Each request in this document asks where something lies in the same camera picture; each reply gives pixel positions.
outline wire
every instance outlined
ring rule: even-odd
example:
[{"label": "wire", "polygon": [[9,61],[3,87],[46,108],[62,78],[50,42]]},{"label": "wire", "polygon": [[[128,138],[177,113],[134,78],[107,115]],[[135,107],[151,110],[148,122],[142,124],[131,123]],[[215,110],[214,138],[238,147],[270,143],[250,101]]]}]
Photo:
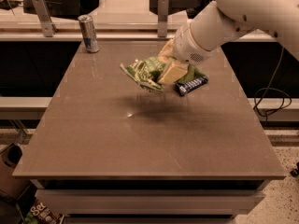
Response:
[{"label": "wire", "polygon": [[[281,54],[280,54],[280,57],[279,57],[279,61],[278,61],[278,65],[275,69],[275,71],[273,72],[273,75],[271,76],[270,78],[270,81],[268,83],[268,86],[266,88],[261,88],[259,89],[258,91],[255,92],[255,95],[254,95],[254,107],[253,107],[253,110],[255,110],[261,117],[264,117],[265,118],[265,123],[267,123],[268,121],[268,118],[270,115],[278,112],[279,110],[283,109],[283,108],[286,108],[288,106],[291,105],[292,103],[292,98],[291,96],[286,93],[285,91],[281,91],[279,89],[275,89],[275,88],[271,88],[272,86],[272,82],[273,82],[273,79],[278,71],[278,69],[280,68],[280,65],[281,65],[281,62],[282,62],[282,58],[283,58],[283,54],[284,54],[284,48],[282,48],[282,51],[281,51]],[[262,97],[259,99],[259,101],[257,101],[257,96],[258,94],[261,92],[261,91],[264,91],[263,92],[263,95]],[[261,101],[263,100],[263,98],[265,97],[265,95],[269,92],[269,91],[276,91],[280,94],[282,94],[284,97],[281,97],[282,98],[282,102],[281,102],[281,105],[280,107],[278,108],[273,108],[273,109],[267,109],[264,111],[264,113],[261,112],[261,110],[259,109],[258,105],[261,103]],[[289,102],[285,105],[285,99],[289,99]]]}]

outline brown tabletop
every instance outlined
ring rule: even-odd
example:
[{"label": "brown tabletop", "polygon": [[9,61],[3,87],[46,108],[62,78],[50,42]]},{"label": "brown tabletop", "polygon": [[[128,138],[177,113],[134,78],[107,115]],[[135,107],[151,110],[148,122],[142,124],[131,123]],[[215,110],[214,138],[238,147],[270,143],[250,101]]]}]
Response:
[{"label": "brown tabletop", "polygon": [[34,179],[281,179],[284,171],[221,49],[180,97],[120,69],[165,41],[81,44],[14,175]]}]

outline energy drink can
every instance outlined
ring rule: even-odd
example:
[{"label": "energy drink can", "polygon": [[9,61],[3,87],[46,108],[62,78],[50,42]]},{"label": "energy drink can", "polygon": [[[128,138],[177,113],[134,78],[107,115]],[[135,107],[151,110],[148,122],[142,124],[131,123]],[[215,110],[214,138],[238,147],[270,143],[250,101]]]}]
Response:
[{"label": "energy drink can", "polygon": [[96,32],[93,25],[93,18],[90,15],[81,15],[78,17],[78,23],[83,35],[86,50],[95,53],[99,50],[96,40]]}]

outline can top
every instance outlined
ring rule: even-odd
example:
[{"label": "can top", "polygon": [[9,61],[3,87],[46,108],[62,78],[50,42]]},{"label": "can top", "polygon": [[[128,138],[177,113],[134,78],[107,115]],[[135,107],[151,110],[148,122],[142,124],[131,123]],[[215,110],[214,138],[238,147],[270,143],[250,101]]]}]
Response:
[{"label": "can top", "polygon": [[78,17],[78,20],[81,22],[87,22],[87,21],[92,21],[93,18],[90,15],[81,15]]}]

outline silver can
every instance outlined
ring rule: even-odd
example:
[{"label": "silver can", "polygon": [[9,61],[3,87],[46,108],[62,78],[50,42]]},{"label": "silver can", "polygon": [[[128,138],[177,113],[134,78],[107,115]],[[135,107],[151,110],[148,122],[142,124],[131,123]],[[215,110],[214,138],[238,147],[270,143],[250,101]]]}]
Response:
[{"label": "silver can", "polygon": [[78,17],[78,23],[83,35],[86,50],[95,53],[99,50],[96,40],[96,32],[93,25],[93,18],[90,15],[81,15]]}]

